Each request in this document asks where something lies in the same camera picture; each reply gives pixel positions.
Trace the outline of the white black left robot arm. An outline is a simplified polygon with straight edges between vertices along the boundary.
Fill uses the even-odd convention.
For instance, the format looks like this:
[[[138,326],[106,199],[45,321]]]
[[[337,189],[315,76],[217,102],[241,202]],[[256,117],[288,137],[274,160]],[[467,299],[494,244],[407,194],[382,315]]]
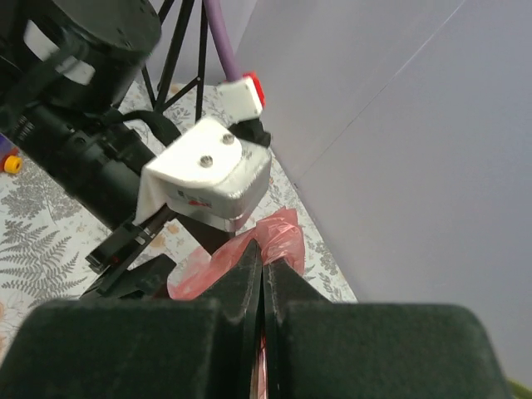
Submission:
[[[4,1],[1,132],[111,230],[87,257],[97,280],[84,298],[163,298],[173,262],[135,259],[175,218],[162,209],[134,226],[151,150],[127,121],[144,121],[167,145],[178,129],[153,111],[120,104],[161,36],[147,1]]]

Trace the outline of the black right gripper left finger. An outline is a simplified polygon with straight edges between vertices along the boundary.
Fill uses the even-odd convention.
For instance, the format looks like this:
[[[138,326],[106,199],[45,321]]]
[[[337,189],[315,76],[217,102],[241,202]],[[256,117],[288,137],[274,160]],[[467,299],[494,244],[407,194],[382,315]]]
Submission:
[[[262,262],[251,241],[199,297],[51,301],[1,365],[4,398],[255,398]]]

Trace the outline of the red torn trash bag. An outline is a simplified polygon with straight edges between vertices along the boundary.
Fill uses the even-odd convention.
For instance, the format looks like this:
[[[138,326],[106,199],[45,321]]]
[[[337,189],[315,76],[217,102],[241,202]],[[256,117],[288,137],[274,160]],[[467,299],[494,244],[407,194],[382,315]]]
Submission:
[[[295,210],[282,208],[214,254],[191,257],[170,297],[212,304],[173,343],[172,398],[307,398],[315,363],[305,351],[296,302],[314,290],[303,278],[304,238]]]

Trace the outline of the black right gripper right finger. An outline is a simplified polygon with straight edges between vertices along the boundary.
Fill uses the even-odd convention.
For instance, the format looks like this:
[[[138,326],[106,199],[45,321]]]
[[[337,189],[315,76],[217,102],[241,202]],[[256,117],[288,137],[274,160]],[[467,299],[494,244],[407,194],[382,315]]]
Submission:
[[[477,316],[452,304],[333,303],[285,262],[263,270],[271,398],[508,398]]]

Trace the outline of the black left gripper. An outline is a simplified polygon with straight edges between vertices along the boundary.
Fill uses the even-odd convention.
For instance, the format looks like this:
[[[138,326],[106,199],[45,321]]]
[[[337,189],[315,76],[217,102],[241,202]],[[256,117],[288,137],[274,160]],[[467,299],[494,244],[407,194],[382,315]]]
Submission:
[[[87,256],[97,279],[80,296],[81,300],[102,298],[142,299],[168,298],[167,278],[176,262],[160,254],[135,268],[130,266],[139,258],[166,223],[178,220],[209,254],[233,237],[229,232],[215,229],[188,216],[164,207],[148,221],[135,226],[128,219],[115,229]]]

